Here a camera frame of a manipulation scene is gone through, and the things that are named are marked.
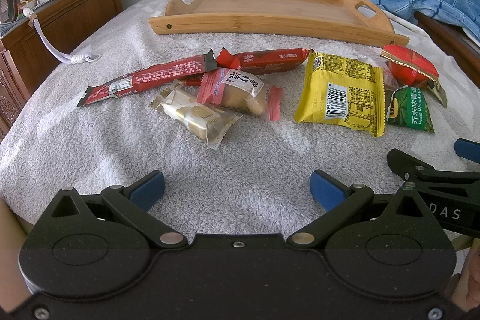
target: screw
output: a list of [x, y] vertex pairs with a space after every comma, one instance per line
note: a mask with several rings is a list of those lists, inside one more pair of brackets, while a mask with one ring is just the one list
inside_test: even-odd
[[38, 320], [47, 320], [50, 318], [50, 313], [47, 311], [45, 308], [37, 308], [34, 310], [33, 315], [35, 316], [36, 319]]
[[440, 320], [443, 317], [443, 311], [440, 308], [433, 308], [428, 312], [428, 320]]
[[298, 232], [292, 235], [292, 242], [296, 244], [310, 244], [315, 240], [315, 236], [308, 232]]
[[183, 235], [178, 232], [167, 232], [160, 236], [160, 241], [165, 244], [178, 244], [183, 240]]

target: yellow snack package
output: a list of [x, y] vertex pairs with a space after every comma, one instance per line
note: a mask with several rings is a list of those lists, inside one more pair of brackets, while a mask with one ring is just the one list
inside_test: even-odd
[[312, 52], [293, 119], [385, 132], [385, 91], [380, 67], [346, 57]]

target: bamboo tray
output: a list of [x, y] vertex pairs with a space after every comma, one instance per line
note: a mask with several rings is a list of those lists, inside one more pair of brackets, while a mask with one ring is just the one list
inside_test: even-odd
[[[359, 12], [366, 6], [376, 14]], [[170, 0], [165, 16], [148, 20], [157, 34], [265, 33], [348, 41], [382, 47], [406, 45], [392, 23], [367, 0]]]

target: barcode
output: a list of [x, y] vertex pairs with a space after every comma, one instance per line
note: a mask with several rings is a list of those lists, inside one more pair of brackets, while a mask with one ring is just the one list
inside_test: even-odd
[[345, 120], [349, 113], [349, 105], [346, 99], [348, 90], [347, 87], [328, 83], [325, 120], [331, 120], [333, 118]]

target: bed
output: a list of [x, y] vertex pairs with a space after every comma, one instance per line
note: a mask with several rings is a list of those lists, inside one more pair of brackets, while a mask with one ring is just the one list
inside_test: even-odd
[[456, 156], [454, 142], [480, 139], [479, 89], [424, 31], [393, 15], [397, 33], [435, 64], [448, 95], [444, 108], [426, 94], [435, 134], [387, 125], [376, 139], [345, 127], [293, 122], [305, 64], [265, 77], [284, 92], [278, 122], [244, 115], [217, 151], [149, 107], [159, 89], [77, 108], [87, 86], [210, 48], [218, 54], [222, 47], [232, 53], [303, 47], [381, 61], [380, 48], [305, 37], [157, 36], [147, 19], [162, 15], [167, 2], [144, 0], [123, 11], [75, 50], [101, 53], [100, 60], [59, 65], [26, 104], [0, 144], [0, 195], [20, 217], [35, 223], [62, 186], [99, 193], [159, 169], [166, 193], [150, 213], [189, 239], [196, 232], [287, 236], [325, 212], [309, 191], [315, 169], [378, 193], [394, 193], [402, 184], [386, 163], [392, 148], [437, 169], [478, 170]]

